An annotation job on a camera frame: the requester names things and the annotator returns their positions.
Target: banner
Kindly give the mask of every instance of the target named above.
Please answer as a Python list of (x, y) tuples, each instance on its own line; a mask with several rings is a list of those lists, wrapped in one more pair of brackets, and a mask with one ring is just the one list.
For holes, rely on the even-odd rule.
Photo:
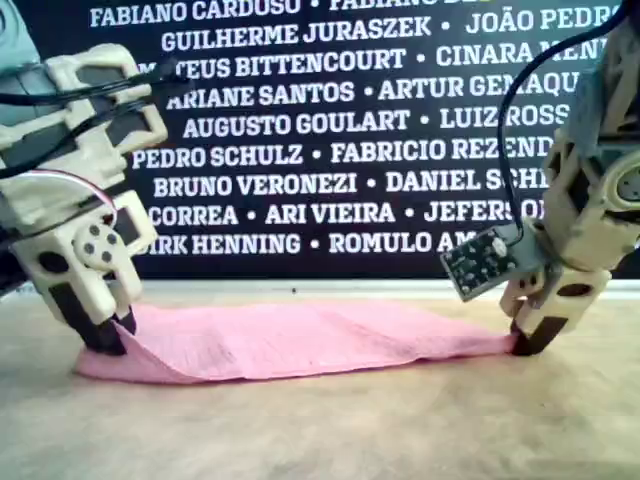
[[(174, 57), (197, 82), (159, 105), (169, 141), (130, 159), (160, 234), (137, 260), (150, 279), (442, 278), (441, 252), (511, 218), (495, 137), (509, 85), (618, 4), (17, 2), (43, 57), (120, 43), (142, 71)], [(544, 215), (541, 163), (605, 44), (558, 55), (514, 102), (524, 215)]]

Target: cable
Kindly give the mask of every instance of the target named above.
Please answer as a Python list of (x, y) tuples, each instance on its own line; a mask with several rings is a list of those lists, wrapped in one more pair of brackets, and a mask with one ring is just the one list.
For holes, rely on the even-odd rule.
[(594, 40), (596, 38), (602, 37), (610, 33), (614, 28), (618, 27), (624, 20), (629, 16), (632, 10), (632, 4), (637, 0), (623, 0), (622, 4), (616, 11), (614, 15), (612, 15), (606, 22), (602, 25), (595, 27), (587, 32), (580, 33), (573, 37), (567, 38), (562, 42), (553, 45), (548, 48), (541, 54), (539, 54), (536, 58), (534, 58), (531, 63), (529, 63), (516, 77), (513, 81), (509, 90), (505, 94), (502, 105), (500, 106), (500, 113), (498, 116), (498, 154), (499, 154), (499, 162), (500, 162), (500, 174), (502, 176), (502, 183), (505, 189), (505, 195), (507, 197), (507, 201), (509, 202), (509, 206), (511, 207), (511, 214), (515, 221), (515, 224), (518, 228), (518, 236), (515, 240), (511, 241), (508, 245), (514, 245), (522, 240), (524, 236), (524, 225), (522, 223), (522, 215), (520, 212), (520, 203), (518, 199), (518, 194), (516, 193), (513, 187), (513, 176), (511, 175), (511, 166), (509, 164), (509, 158), (506, 153), (505, 148), (505, 124), (507, 119), (507, 114), (509, 112), (509, 108), (511, 107), (511, 103), (513, 102), (516, 94), (518, 93), (518, 89), (524, 84), (527, 78), (540, 67), (547, 60), (553, 58), (555, 55), (562, 53), (568, 48), (574, 47), (576, 45), (580, 45), (581, 43), (588, 42), (590, 40)]
[(53, 224), (53, 225), (49, 225), (48, 227), (43, 228), (42, 230), (37, 230), (35, 232), (31, 232), (28, 233), (26, 235), (22, 235), (18, 232), (13, 232), (13, 235), (9, 235), (6, 239), (3, 239), (0, 241), (0, 251), (2, 250), (6, 250), (7, 248), (11, 248), (11, 245), (13, 245), (13, 243), (15, 242), (19, 242), (22, 240), (27, 240), (30, 238), (35, 238), (35, 237), (39, 237), (40, 235), (50, 232), (52, 230), (55, 230), (58, 227), (61, 227), (62, 225), (64, 225), (65, 223), (69, 223), (72, 220), (75, 220), (76, 218), (80, 218), (81, 216), (83, 216), (85, 213), (88, 213), (89, 211), (91, 211), (91, 208), (80, 208), (77, 212), (75, 212), (74, 214), (66, 217), (64, 220), (60, 220), (59, 222)]
[(112, 228), (115, 227), (118, 221), (118, 207), (116, 207), (116, 204), (114, 203), (113, 199), (109, 197), (109, 195), (104, 190), (102, 190), (99, 186), (97, 186), (95, 183), (92, 183), (89, 180), (82, 178), (79, 175), (75, 175), (70, 172), (64, 172), (61, 170), (37, 169), (37, 170), (31, 170), (30, 172), (23, 173), (20, 175), (20, 177), (53, 178), (53, 179), (64, 180), (64, 181), (79, 185), (85, 188), (86, 190), (89, 190), (92, 195), (95, 195), (100, 201), (102, 201), (102, 203), (104, 203), (106, 206), (109, 207), (109, 209), (111, 210), (110, 225)]
[(138, 85), (188, 85), (190, 83), (190, 78), (176, 75), (175, 62), (170, 61), (155, 68), (151, 72), (139, 73), (133, 77), (102, 85), (65, 90), (45, 95), (0, 93), (0, 104), (15, 106), (60, 105), (87, 98), (109, 95)]
[(43, 153), (42, 155), (37, 156), (31, 160), (21, 163), (20, 165), (16, 165), (13, 167), (7, 167), (0, 169), (0, 180), (4, 180), (7, 178), (16, 177), (18, 175), (22, 175), (30, 170), (38, 168), (43, 163), (47, 162), (52, 155), (54, 155), (58, 150), (67, 146), (67, 144), (75, 142), (76, 138), (80, 135), (88, 132), (92, 128), (95, 128), (103, 123), (109, 122), (117, 117), (122, 115), (126, 115), (127, 113), (132, 113), (140, 108), (146, 107), (151, 102), (149, 99), (140, 99), (135, 100), (133, 102), (122, 103), (116, 105), (115, 107), (106, 110), (104, 112), (98, 113), (93, 117), (89, 117), (80, 123), (77, 127), (71, 130), (57, 145)]

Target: circuit board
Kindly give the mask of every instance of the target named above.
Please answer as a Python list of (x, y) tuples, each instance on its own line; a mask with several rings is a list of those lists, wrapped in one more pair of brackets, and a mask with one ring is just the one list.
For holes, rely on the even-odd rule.
[(478, 234), (440, 259), (464, 302), (501, 284), (519, 270), (518, 260), (496, 229)]

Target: table surface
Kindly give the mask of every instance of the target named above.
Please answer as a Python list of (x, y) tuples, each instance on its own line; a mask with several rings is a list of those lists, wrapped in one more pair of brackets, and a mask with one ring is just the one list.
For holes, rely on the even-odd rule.
[[(145, 301), (274, 299), (180, 292)], [(495, 301), (409, 302), (507, 330)], [(577, 331), (535, 358), (155, 387), (72, 375), (81, 348), (75, 334), (53, 321), (40, 300), (12, 300), (0, 304), (1, 476), (638, 479), (639, 308), (637, 301), (601, 300)]]

